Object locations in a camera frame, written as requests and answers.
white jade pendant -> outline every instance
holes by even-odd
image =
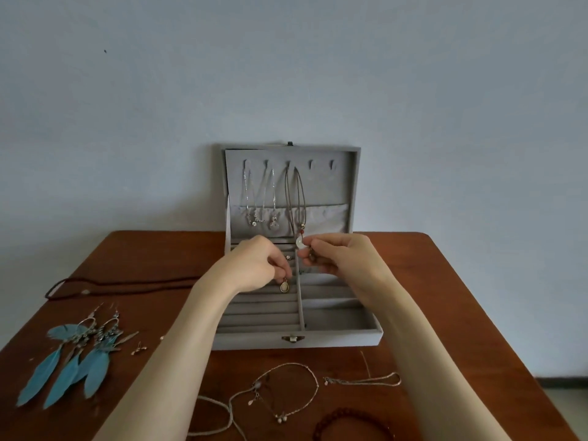
[[[298,236],[298,238],[296,239],[296,247],[297,247],[298,249],[304,249],[305,247],[307,247],[307,246],[305,246],[305,245],[304,245],[304,243],[302,242],[302,235],[299,235],[299,236]]]

person's right arm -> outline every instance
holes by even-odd
[[[424,439],[507,441],[506,432],[467,383],[427,318],[396,280],[368,237],[304,238],[306,266],[341,277],[377,317],[413,403]]]

metal latch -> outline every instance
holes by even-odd
[[[296,343],[304,339],[304,336],[283,336],[282,340],[290,343]]]

red beaded bracelet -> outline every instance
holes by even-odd
[[[355,419],[359,419],[361,421],[368,422],[374,426],[376,426],[381,432],[383,432],[388,439],[394,439],[393,433],[390,429],[386,426],[385,423],[380,421],[375,416],[370,415],[367,412],[362,412],[361,410],[350,409],[350,408],[339,408],[335,410],[333,413],[328,414],[323,419],[319,421],[319,423],[315,427],[315,432],[312,434],[312,441],[320,441],[320,437],[322,432],[329,427],[333,422],[338,420],[342,417],[351,417]]]

person's left hand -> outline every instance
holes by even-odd
[[[210,271],[228,281],[234,293],[259,289],[272,279],[282,282],[292,277],[292,268],[284,254],[261,235],[240,242]]]

